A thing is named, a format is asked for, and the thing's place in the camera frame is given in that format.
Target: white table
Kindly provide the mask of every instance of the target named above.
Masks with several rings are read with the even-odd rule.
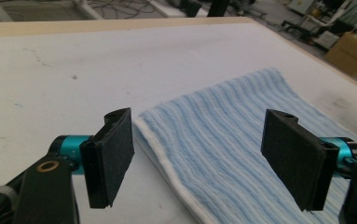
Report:
[[[44,156],[58,135],[95,134],[110,111],[130,106],[135,118],[270,66],[357,133],[357,85],[248,19],[0,23],[0,185]],[[82,223],[194,223],[135,147],[112,209],[89,209],[85,180],[74,176]]]

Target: cloth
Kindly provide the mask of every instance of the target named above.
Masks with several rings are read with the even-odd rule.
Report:
[[[349,181],[333,178],[324,210],[302,213],[261,154],[267,108],[316,136],[357,142],[272,68],[157,105],[134,121],[135,136],[200,222],[337,223]]]

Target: brown box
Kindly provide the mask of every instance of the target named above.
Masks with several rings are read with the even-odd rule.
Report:
[[[357,38],[345,33],[327,52],[325,60],[349,75],[357,75]]]

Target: blue and white striped cloth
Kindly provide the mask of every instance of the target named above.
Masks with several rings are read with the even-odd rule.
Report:
[[[300,212],[260,152],[267,108],[317,136],[357,136],[302,100],[275,69],[181,96],[135,120],[143,148],[203,223],[337,223],[348,181],[334,178],[321,212]]]

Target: brass screw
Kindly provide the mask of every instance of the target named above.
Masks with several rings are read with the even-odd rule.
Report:
[[[36,171],[38,171],[39,173],[45,173],[56,169],[58,166],[59,166],[58,161],[46,161],[39,164],[36,167]]]

